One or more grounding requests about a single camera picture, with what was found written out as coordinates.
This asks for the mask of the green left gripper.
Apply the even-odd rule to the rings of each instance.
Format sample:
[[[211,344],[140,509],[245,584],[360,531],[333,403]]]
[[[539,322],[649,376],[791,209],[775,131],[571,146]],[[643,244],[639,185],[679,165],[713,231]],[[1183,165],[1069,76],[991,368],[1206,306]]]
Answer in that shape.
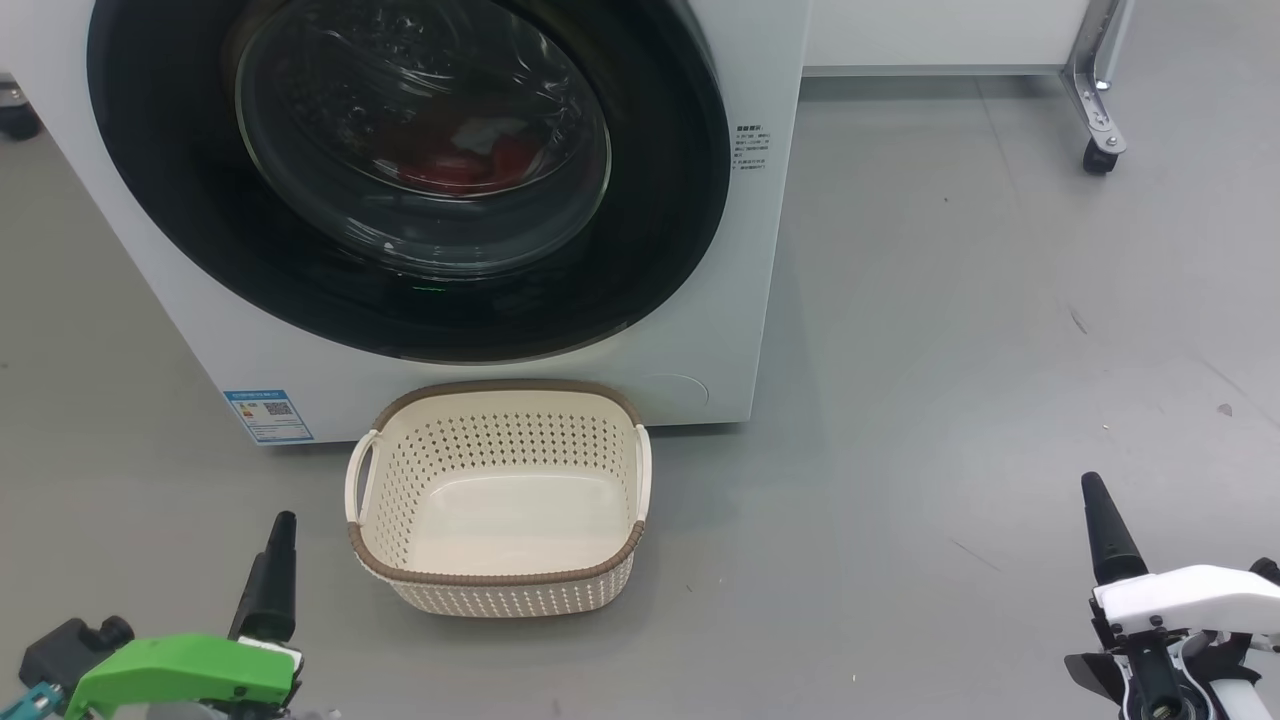
[[[63,717],[111,719],[125,706],[180,703],[212,705],[229,719],[280,717],[303,666],[300,652],[274,644],[296,629],[296,529],[293,512],[275,516],[229,639],[188,633],[132,641],[78,680]]]

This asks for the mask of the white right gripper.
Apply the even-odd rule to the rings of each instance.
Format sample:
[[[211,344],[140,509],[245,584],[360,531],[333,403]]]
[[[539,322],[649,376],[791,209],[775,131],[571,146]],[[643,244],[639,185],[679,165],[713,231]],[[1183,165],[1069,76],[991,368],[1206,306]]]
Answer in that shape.
[[[1277,569],[1149,574],[1101,474],[1082,475],[1082,495],[1102,647],[1066,656],[1069,676],[1120,719],[1271,719],[1245,660],[1277,652]]]

